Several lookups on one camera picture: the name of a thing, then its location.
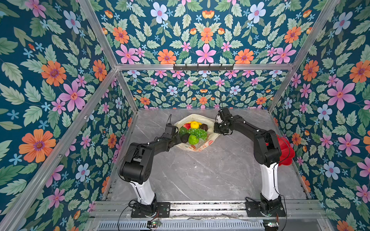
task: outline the orange flower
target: orange flower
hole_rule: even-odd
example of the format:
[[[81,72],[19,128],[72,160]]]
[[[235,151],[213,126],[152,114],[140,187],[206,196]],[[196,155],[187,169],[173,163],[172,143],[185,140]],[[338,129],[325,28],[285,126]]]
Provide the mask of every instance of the orange flower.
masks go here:
[[[209,43],[209,41],[212,40],[213,32],[209,27],[204,28],[204,30],[201,32],[201,40],[204,43]]]
[[[367,152],[370,153],[370,137],[369,136],[364,136],[364,144],[366,144],[366,150]]]
[[[311,14],[312,10],[306,10],[304,13],[303,13],[303,17],[304,18],[307,18],[310,14]]]
[[[131,123],[132,123],[132,117],[128,119],[128,125],[127,126],[130,127]]]
[[[190,34],[192,34],[192,35],[196,34],[196,29],[195,28],[191,29]]]
[[[108,17],[108,18],[113,18],[113,13],[109,10],[106,10],[104,11],[105,12],[105,15]]]
[[[149,105],[150,104],[150,100],[147,99],[146,97],[141,97],[140,102],[144,105]]]
[[[47,66],[43,65],[41,69],[43,72],[41,72],[41,75],[44,79],[46,79],[46,82],[50,85],[59,86],[60,84],[64,83],[64,79],[67,79],[67,75],[65,74],[64,67],[60,66],[60,63],[55,61],[48,61]]]
[[[109,176],[106,177],[106,179],[103,182],[103,188],[101,188],[101,193],[104,193],[105,188],[107,187],[108,181],[109,181]]]
[[[108,139],[108,147],[114,148],[116,141],[117,141],[117,136],[114,133],[112,133]]]
[[[56,145],[55,139],[52,139],[53,135],[51,132],[44,130],[35,129],[33,135],[27,133],[23,136],[22,141],[26,144],[19,146],[19,153],[26,154],[23,159],[31,163],[36,158],[36,163],[43,162],[45,156],[49,156],[53,150],[51,147]]]
[[[363,83],[366,81],[366,78],[370,78],[370,61],[365,60],[365,62],[358,62],[356,63],[355,67],[352,67],[351,72],[352,74],[349,75],[350,79],[353,79],[353,82]]]
[[[306,81],[311,81],[312,79],[316,78],[317,73],[319,71],[318,62],[315,60],[311,60],[309,63],[306,64],[305,69],[303,70],[303,79]]]
[[[202,12],[202,15],[204,18],[212,18],[215,15],[215,12],[213,10],[210,11],[205,10]]]
[[[354,231],[352,226],[348,225],[346,221],[338,221],[337,229],[339,231]]]
[[[301,34],[300,27],[293,27],[291,30],[288,30],[286,35],[284,36],[286,43],[292,43],[298,39],[298,36]]]
[[[311,188],[309,187],[310,186],[310,182],[308,180],[306,180],[306,177],[305,176],[302,176],[302,180],[305,183],[308,192],[310,193],[311,192]]]
[[[225,33],[225,30],[223,29],[223,28],[218,28],[218,31],[217,31],[217,33],[219,34],[219,35],[221,35],[221,34],[224,34]]]
[[[263,97],[261,97],[261,98],[258,98],[258,99],[256,100],[256,103],[257,103],[257,104],[259,104],[259,105],[261,105],[261,104],[266,103],[266,101],[267,101],[267,98],[263,96]]]
[[[207,103],[207,98],[206,97],[202,97],[200,100],[199,100],[199,103],[205,105]]]
[[[130,37],[127,35],[127,31],[122,30],[121,27],[113,29],[113,36],[115,36],[114,38],[122,44],[128,43],[130,40]]]
[[[249,51],[249,49],[244,49],[243,51],[239,51],[238,55],[235,56],[236,64],[250,64],[250,62],[254,59],[252,56],[254,53],[253,51]]]
[[[294,145],[300,145],[300,142],[301,142],[302,138],[300,137],[299,134],[297,133],[294,133],[293,136],[292,136],[292,141],[293,141],[293,144]]]
[[[80,214],[81,214],[81,210],[78,210],[78,211],[74,214],[73,218],[74,218],[75,220],[77,220],[77,219],[80,217]]]
[[[160,61],[161,64],[175,64],[176,56],[174,56],[173,51],[163,49],[158,55],[158,61]]]
[[[101,60],[95,60],[94,66],[92,70],[95,71],[95,77],[99,79],[99,81],[103,81],[105,76],[107,75],[107,70],[105,69],[105,64],[101,62]]]

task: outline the green leaf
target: green leaf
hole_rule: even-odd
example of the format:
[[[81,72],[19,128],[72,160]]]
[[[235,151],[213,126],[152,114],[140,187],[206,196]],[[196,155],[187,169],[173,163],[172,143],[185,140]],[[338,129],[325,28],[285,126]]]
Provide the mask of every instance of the green leaf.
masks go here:
[[[3,62],[1,65],[1,70],[5,73],[5,76],[8,77],[10,81],[14,81],[14,83],[16,83],[18,86],[21,86],[23,76],[17,65],[10,62]]]

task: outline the enclosure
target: enclosure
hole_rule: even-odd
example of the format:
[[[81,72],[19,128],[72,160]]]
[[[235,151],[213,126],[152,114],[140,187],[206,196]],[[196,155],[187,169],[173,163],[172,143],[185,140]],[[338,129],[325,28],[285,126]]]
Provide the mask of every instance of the enclosure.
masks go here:
[[[370,229],[369,2],[2,1],[0,230],[150,230],[117,164],[170,115],[222,108],[291,143],[287,216],[248,214],[261,169],[234,132],[154,157],[157,229]]]

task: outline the aluminum frame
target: aluminum frame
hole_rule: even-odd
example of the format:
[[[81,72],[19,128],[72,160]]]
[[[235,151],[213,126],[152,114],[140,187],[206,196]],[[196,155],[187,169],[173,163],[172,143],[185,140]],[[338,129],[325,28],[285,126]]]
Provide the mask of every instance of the aluminum frame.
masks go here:
[[[73,140],[86,123],[86,118],[93,112],[94,108],[101,100],[102,95],[115,78],[116,73],[117,71],[114,69],[107,74],[104,81],[99,85],[71,126],[69,126],[68,130],[59,140],[53,151],[46,158],[31,181],[27,184],[22,195],[2,219],[0,222],[0,230],[14,231],[18,227],[19,222],[27,214],[29,208],[39,196],[40,191],[44,188],[46,181],[54,173],[54,170],[60,163],[61,158],[64,156],[69,146],[71,146]]]
[[[313,43],[316,41],[317,37],[319,36],[319,33],[324,28],[326,22],[328,21],[330,15],[333,13],[334,8],[339,4],[340,0],[328,0],[320,12],[319,16],[317,17],[317,20],[315,24],[312,27],[312,31],[307,36],[307,39],[301,49],[299,50],[296,58],[293,62],[293,69],[289,71],[289,73],[285,76],[283,82],[281,83],[279,89],[276,91],[274,95],[274,99],[272,100],[271,104],[268,107],[268,110],[270,113],[273,112],[275,106],[277,105],[280,98],[283,96],[283,93],[287,89],[290,81],[296,74],[299,66],[305,59],[308,51],[311,49]]]

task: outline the floral wallpaper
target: floral wallpaper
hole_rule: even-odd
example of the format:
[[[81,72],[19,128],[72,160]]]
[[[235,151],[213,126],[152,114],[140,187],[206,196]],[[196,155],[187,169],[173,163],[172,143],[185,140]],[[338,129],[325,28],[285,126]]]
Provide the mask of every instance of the floral wallpaper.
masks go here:
[[[368,230],[370,5],[341,1],[274,111],[312,198],[339,231]]]
[[[92,6],[123,64],[266,64],[294,60],[325,2],[106,0]],[[316,53],[313,46],[310,54]]]
[[[2,1],[0,28],[2,219],[110,67],[76,1]],[[18,230],[82,230],[131,114],[115,79]]]

